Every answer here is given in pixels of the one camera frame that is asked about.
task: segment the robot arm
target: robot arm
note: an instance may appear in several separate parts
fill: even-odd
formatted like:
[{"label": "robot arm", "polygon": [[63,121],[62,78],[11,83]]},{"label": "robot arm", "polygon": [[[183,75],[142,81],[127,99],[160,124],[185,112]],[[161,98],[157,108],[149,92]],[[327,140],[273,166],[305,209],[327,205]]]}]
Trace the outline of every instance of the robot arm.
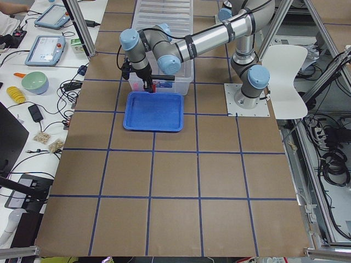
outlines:
[{"label": "robot arm", "polygon": [[[171,43],[170,30],[166,24],[146,28],[137,32],[134,29],[124,30],[120,42],[131,67],[141,78],[146,90],[152,85],[152,70],[146,52],[152,51],[158,67],[166,75],[176,74],[181,63],[214,49],[220,45],[239,39],[231,65],[242,79],[244,93],[248,99],[258,97],[262,88],[267,85],[267,73],[261,68],[259,73],[252,73],[254,61],[253,34],[265,26],[274,12],[273,0],[231,0],[232,17],[221,24],[207,28],[181,40]],[[257,79],[261,73],[265,79]]]}]

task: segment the blue joint cap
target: blue joint cap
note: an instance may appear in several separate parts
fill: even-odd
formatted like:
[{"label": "blue joint cap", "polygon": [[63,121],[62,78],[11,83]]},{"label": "blue joint cap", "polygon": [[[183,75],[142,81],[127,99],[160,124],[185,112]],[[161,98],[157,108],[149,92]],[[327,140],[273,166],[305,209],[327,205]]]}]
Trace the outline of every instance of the blue joint cap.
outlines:
[{"label": "blue joint cap", "polygon": [[248,81],[256,89],[264,89],[268,84],[269,77],[269,71],[261,65],[250,67],[247,73]]},{"label": "blue joint cap", "polygon": [[166,75],[176,74],[181,67],[180,59],[173,55],[164,55],[157,60],[158,67]]},{"label": "blue joint cap", "polygon": [[126,29],[120,34],[120,42],[124,51],[133,49],[139,42],[139,33],[135,29]]},{"label": "blue joint cap", "polygon": [[162,28],[162,30],[164,31],[164,33],[167,33],[167,34],[171,35],[171,30],[169,29],[169,25],[168,25],[168,24],[162,23],[162,24],[159,24],[158,26],[159,26],[160,28]]},{"label": "blue joint cap", "polygon": [[223,7],[218,12],[218,19],[219,19],[219,21],[223,21],[223,20],[229,19],[231,17],[232,17],[231,10],[228,9],[228,8],[224,8]]}]

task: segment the person's arm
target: person's arm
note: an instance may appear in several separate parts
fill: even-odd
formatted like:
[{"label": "person's arm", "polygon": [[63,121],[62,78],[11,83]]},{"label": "person's arm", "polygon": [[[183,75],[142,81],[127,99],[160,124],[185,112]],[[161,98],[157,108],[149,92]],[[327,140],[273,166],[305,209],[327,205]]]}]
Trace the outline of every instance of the person's arm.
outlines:
[{"label": "person's arm", "polygon": [[0,11],[6,15],[17,14],[21,12],[28,12],[29,6],[25,4],[13,4],[0,2]]}]

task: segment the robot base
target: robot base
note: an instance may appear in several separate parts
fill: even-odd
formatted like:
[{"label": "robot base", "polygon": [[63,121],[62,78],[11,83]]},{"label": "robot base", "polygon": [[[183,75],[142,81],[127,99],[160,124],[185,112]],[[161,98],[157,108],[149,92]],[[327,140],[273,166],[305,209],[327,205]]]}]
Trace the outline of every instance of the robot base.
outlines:
[{"label": "robot base", "polygon": [[266,100],[259,100],[255,108],[247,110],[236,104],[234,95],[241,88],[241,84],[225,83],[225,99],[227,101],[228,116],[239,117],[270,117]]}]

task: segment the person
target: person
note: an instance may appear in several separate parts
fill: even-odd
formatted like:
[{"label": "person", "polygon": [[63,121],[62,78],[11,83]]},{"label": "person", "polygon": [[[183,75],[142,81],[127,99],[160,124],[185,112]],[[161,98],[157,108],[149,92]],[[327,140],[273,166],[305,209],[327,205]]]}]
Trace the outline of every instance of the person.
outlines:
[{"label": "person", "polygon": [[12,35],[13,31],[19,26],[20,21],[11,18],[9,15],[28,12],[30,7],[25,4],[14,4],[0,1],[0,36]]}]

